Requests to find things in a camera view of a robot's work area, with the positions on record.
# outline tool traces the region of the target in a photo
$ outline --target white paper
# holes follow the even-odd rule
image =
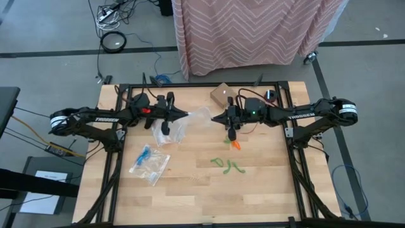
[[[48,172],[38,170],[35,174],[36,177],[43,177],[51,179],[54,181],[66,182],[65,179],[68,177],[68,174],[58,173],[58,172]],[[53,215],[55,213],[56,205],[59,201],[59,196],[52,196],[46,199],[40,199],[51,196],[50,194],[40,194],[40,193],[27,193],[24,202],[34,200],[28,203],[24,203],[20,212],[23,213],[41,213],[47,215]]]

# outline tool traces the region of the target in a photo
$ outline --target red light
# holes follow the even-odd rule
[[[150,110],[149,108],[143,108],[143,109],[142,109],[142,112],[143,112],[143,113],[150,113],[151,110]]]

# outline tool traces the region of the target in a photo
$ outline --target black metal frame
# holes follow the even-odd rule
[[[221,82],[212,82],[212,83],[184,83],[184,84],[163,84],[162,87],[165,88],[179,88],[179,87],[216,87],[219,86]],[[228,86],[252,86],[252,82],[227,82]],[[156,85],[148,85],[150,88],[157,88]],[[284,93],[287,98],[287,104],[288,107],[291,107],[292,104],[292,99],[291,99],[291,94],[289,90],[289,84],[286,81],[281,81],[281,82],[262,82],[260,83],[260,86],[273,86],[275,87],[276,91],[281,94],[281,89],[284,90]],[[120,84],[120,91],[127,90],[127,98],[132,97],[132,91],[133,89],[141,89],[143,87],[142,84]],[[278,97],[278,103],[280,106],[283,106],[283,100],[282,96]],[[117,102],[116,102],[116,107],[115,110],[119,110],[122,107],[122,99],[120,97],[117,97]],[[293,120],[292,121],[293,127],[297,126],[297,121]],[[113,125],[113,129],[117,129],[117,124],[115,123]],[[289,154],[289,160],[290,164],[295,164],[295,158],[294,158],[294,149],[291,148],[288,144],[288,139],[285,135],[285,142],[287,146],[287,151]],[[299,149],[298,151],[299,154],[299,159],[301,160],[301,168],[302,168],[302,173],[304,176],[305,181],[311,186],[313,189],[313,185],[311,182],[311,179],[309,177],[309,172],[308,172],[308,166],[306,164],[306,159],[304,155],[304,151],[302,149]],[[113,159],[113,154],[108,153],[107,154],[107,159],[106,159],[106,164],[104,167],[104,175],[103,175],[103,184],[101,187],[101,190],[103,190],[106,186],[106,183],[108,182],[109,179],[109,173],[111,171],[111,162]],[[122,160],[123,160],[123,152],[119,152],[117,159],[116,159],[116,165],[118,165],[118,169],[121,170],[121,165],[122,165]],[[302,192],[301,192],[301,184],[298,181],[297,178],[294,177],[293,175],[293,180],[294,180],[294,189],[296,192],[296,197],[297,197],[297,206],[298,206],[298,211],[299,211],[299,216],[302,219],[307,218],[306,216],[306,211],[304,207],[304,200],[302,198]],[[111,194],[111,203],[109,207],[109,216],[108,216],[108,222],[113,223],[114,218],[115,218],[115,208],[116,208],[116,201],[118,198],[118,186],[119,186],[119,176],[118,180],[114,183],[112,194]],[[314,218],[318,218],[318,210],[316,208],[316,205],[314,204],[313,200],[311,199],[310,195],[308,195],[308,199],[310,202],[310,208],[311,208],[311,213]],[[104,212],[104,202],[101,205],[97,217],[96,217],[96,222],[102,222],[103,221],[103,212]],[[295,222],[293,217],[289,217],[288,222],[261,222],[261,223],[234,223],[234,224],[170,224],[170,225],[120,225],[120,226],[114,226],[114,227],[293,227],[294,225],[299,225],[299,222]]]

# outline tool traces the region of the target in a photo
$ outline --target cart wheel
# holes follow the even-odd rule
[[[304,60],[304,65],[308,65],[308,64],[312,63],[314,60],[316,60],[317,57],[318,57],[317,51],[313,51],[313,52],[309,53]]]

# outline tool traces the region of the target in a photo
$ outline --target floor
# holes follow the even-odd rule
[[[92,0],[94,10],[102,0]],[[97,49],[94,24],[87,1],[0,0],[0,53],[71,51]],[[325,41],[372,41],[404,39],[405,1],[351,0],[340,20]],[[175,46],[173,18],[162,17],[159,9],[149,3],[140,4],[130,25],[122,25],[124,33],[136,32],[155,46]],[[148,47],[134,35],[128,36],[129,48]],[[343,128],[354,166],[361,173],[364,192],[369,201],[372,220],[405,223],[405,172],[402,138],[402,117],[405,107],[405,45],[320,47],[319,64],[331,96],[354,101],[359,109],[359,122]],[[159,73],[179,70],[176,51],[161,53]],[[154,75],[154,53],[103,54],[100,66],[103,75],[113,75],[114,84],[141,83],[142,72]],[[43,114],[66,107],[96,105],[100,85],[97,84],[96,55],[1,58],[2,86],[18,86],[18,106]],[[218,70],[205,77],[192,77],[190,82],[254,81],[264,73],[264,80],[305,81],[312,101],[322,97],[313,67],[302,65],[297,56],[289,66],[249,66]],[[174,82],[186,82],[181,75]],[[47,140],[68,146],[74,137],[48,135],[49,120],[19,110],[15,115],[26,120]],[[29,134],[15,121],[9,128]],[[342,164],[339,147],[332,130],[324,134],[325,150],[330,155],[332,171]],[[85,153],[87,142],[77,138],[72,149]],[[23,170],[28,156],[48,156],[41,149],[4,135],[0,140],[0,167],[15,172]],[[355,206],[347,175],[336,173],[340,195],[348,205]],[[13,227],[56,227],[68,225],[75,199],[59,215],[18,214]],[[0,208],[10,200],[0,200]],[[0,225],[8,210],[0,212]]]

